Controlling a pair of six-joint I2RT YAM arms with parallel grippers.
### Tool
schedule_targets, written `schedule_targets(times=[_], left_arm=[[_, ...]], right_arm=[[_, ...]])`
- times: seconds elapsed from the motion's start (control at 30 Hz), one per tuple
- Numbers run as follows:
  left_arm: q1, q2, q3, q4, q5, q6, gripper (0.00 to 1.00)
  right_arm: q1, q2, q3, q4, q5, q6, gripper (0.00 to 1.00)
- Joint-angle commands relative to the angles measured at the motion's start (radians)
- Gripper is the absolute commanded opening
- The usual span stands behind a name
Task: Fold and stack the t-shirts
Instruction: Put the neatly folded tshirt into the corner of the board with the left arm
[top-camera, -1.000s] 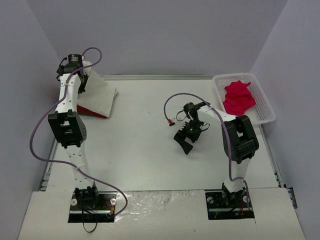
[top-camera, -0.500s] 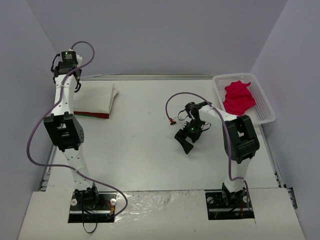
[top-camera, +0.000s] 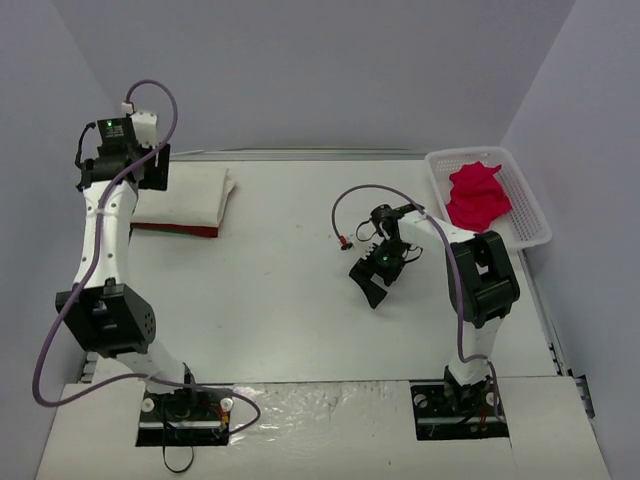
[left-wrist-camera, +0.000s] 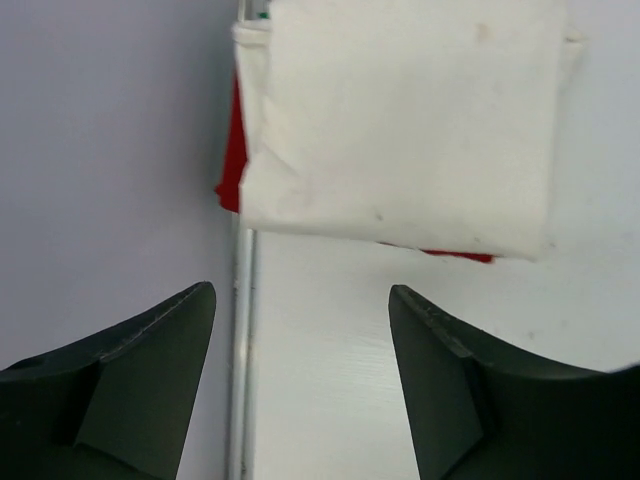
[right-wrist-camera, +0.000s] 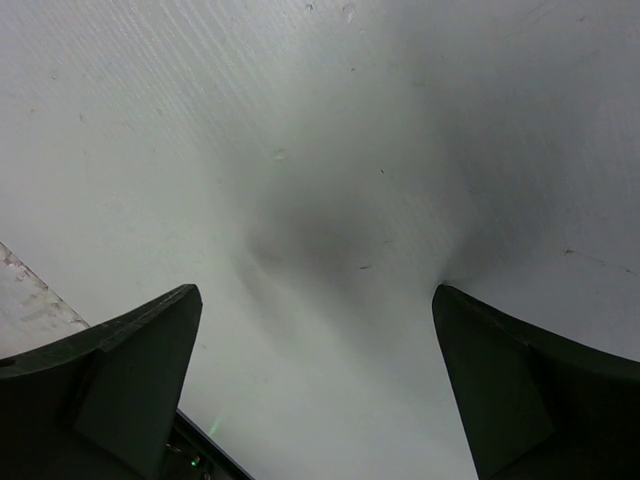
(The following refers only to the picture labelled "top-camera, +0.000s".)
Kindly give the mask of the white t shirt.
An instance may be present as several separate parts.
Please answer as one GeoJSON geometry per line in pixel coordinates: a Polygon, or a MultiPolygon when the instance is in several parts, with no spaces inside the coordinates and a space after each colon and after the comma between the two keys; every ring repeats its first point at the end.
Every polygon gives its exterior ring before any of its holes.
{"type": "Polygon", "coordinates": [[[166,191],[141,190],[133,223],[167,223],[220,229],[236,182],[223,166],[180,163],[169,171],[166,191]]]}

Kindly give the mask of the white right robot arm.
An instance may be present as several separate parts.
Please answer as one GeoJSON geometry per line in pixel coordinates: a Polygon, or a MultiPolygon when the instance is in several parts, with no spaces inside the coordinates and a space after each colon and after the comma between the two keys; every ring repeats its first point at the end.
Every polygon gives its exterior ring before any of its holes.
{"type": "Polygon", "coordinates": [[[493,373],[491,355],[498,329],[520,298],[502,237],[494,231],[461,229],[412,205],[383,204],[370,213],[368,222],[381,241],[368,247],[349,277],[373,309],[410,262],[411,248],[444,252],[457,338],[454,356],[445,367],[443,398],[450,410],[469,411],[479,401],[477,385],[485,385],[493,373]]]}

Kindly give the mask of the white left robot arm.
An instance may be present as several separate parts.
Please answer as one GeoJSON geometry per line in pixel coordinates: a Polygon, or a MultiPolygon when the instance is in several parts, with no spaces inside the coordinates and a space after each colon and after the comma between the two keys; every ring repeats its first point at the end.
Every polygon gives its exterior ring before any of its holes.
{"type": "Polygon", "coordinates": [[[142,190],[168,186],[167,142],[157,134],[155,114],[142,111],[96,122],[101,143],[94,158],[76,158],[77,188],[84,199],[81,262],[56,310],[81,348],[126,366],[179,418],[195,415],[200,391],[189,384],[189,367],[156,338],[151,304],[129,283],[132,217],[142,190]]]}

